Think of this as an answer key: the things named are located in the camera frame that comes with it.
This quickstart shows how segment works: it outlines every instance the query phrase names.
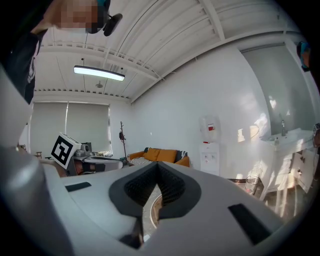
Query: water cooler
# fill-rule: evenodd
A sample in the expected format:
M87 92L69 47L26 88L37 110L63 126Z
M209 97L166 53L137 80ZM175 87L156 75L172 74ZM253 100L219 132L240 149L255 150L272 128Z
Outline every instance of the water cooler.
M200 170L205 173L219 176L219 132L217 131L217 119L212 115L199 118L202 144L200 151Z

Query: window blind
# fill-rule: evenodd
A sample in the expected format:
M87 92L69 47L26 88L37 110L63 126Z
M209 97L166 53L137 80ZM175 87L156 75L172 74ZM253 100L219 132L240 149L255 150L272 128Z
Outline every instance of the window blind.
M69 103L66 134L80 143L91 143L93 152L111 152L109 106Z
M30 151L51 156L59 133L66 132L67 103L34 103L30 122Z

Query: ceiling light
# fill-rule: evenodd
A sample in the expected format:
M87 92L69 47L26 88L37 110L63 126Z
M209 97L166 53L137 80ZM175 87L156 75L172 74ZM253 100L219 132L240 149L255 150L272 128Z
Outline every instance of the ceiling light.
M83 75L91 75L102 78L109 78L118 81L125 80L125 76L123 74L107 71L104 69L88 67L88 66L74 66L74 73L83 74Z

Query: white ceiling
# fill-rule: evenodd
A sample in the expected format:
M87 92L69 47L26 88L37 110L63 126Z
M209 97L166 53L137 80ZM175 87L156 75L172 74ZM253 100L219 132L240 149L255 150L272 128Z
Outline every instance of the white ceiling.
M36 60L35 90L133 102L170 72L217 46L257 34L298 32L271 0L112 0L110 14L117 13L123 19L109 37L103 31L49 29ZM75 65L118 72L125 80L74 74Z

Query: orange sofa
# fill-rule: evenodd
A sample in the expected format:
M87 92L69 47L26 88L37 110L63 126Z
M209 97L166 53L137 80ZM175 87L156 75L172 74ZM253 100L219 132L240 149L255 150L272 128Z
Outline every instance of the orange sofa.
M179 150L146 147L144 151L130 154L128 158L128 163L130 166L145 164L149 162L164 161L190 167L190 159L188 153Z

